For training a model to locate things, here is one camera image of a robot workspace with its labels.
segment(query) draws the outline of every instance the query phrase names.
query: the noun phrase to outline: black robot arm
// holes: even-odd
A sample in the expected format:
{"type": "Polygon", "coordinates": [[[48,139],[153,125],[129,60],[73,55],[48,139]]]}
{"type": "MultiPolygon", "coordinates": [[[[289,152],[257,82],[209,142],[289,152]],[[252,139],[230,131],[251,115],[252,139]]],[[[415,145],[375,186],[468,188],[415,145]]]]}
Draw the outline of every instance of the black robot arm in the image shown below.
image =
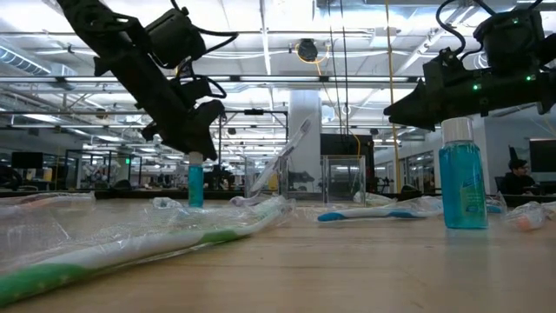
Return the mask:
{"type": "MultiPolygon", "coordinates": [[[[224,114],[224,106],[212,100],[195,108],[195,101],[226,94],[214,95],[209,85],[213,82],[192,72],[191,63],[207,53],[201,37],[207,30],[191,23],[187,9],[175,7],[143,28],[136,17],[115,13],[99,0],[57,1],[76,34],[98,55],[95,76],[111,71],[135,98],[137,109],[153,118],[142,131],[145,139],[158,133],[162,144],[176,150],[217,158],[209,125],[224,114]],[[179,74],[168,80],[160,67],[189,69],[193,81],[182,84],[179,74]]],[[[231,36],[224,44],[237,34],[231,36]]]]}
{"type": "Polygon", "coordinates": [[[556,73],[546,64],[556,58],[556,35],[545,38],[537,10],[494,13],[473,36],[490,67],[466,70],[460,51],[442,50],[423,65],[425,79],[415,90],[384,110],[391,123],[434,130],[448,118],[487,116],[490,110],[525,103],[536,103],[540,114],[550,111],[556,73]]]}

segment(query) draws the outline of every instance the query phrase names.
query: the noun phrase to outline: clear bottle cap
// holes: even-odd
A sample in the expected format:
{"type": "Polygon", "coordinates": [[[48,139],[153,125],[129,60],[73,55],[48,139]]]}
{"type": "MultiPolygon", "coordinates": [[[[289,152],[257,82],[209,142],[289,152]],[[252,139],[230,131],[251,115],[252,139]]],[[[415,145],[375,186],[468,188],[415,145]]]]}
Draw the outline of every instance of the clear bottle cap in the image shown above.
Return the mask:
{"type": "Polygon", "coordinates": [[[473,123],[469,117],[450,118],[442,122],[442,141],[473,141],[473,123]]]}
{"type": "Polygon", "coordinates": [[[201,153],[195,151],[189,152],[189,165],[201,165],[202,161],[201,153]]]}

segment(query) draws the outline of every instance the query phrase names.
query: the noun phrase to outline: desk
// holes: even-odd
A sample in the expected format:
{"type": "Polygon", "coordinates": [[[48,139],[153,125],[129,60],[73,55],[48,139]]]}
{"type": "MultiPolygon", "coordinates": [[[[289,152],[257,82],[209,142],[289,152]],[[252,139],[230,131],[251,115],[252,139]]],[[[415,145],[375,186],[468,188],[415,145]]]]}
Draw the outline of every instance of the desk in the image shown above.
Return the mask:
{"type": "Polygon", "coordinates": [[[296,218],[3,312],[553,313],[555,274],[554,222],[522,234],[495,220],[489,231],[446,231],[439,218],[331,224],[296,218]]]}

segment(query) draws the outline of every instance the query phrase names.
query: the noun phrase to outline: man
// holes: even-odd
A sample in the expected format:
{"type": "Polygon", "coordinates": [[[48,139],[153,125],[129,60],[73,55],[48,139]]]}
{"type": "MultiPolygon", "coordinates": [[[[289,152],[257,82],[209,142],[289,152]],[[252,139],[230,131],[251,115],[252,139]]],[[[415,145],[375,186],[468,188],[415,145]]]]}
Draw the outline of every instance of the man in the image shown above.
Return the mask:
{"type": "Polygon", "coordinates": [[[529,193],[526,189],[535,185],[535,181],[527,175],[527,161],[511,160],[508,164],[510,173],[506,173],[502,182],[501,191],[507,195],[523,195],[529,193]]]}

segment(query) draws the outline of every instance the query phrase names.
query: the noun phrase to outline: monitor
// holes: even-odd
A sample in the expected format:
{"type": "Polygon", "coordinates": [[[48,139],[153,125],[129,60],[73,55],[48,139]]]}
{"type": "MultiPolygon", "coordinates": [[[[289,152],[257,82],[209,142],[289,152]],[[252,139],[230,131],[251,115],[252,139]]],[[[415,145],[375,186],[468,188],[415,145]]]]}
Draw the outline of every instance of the monitor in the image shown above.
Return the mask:
{"type": "Polygon", "coordinates": [[[41,169],[43,167],[42,152],[12,152],[12,169],[41,169]]]}
{"type": "Polygon", "coordinates": [[[556,172],[556,140],[529,141],[531,172],[556,172]]]}

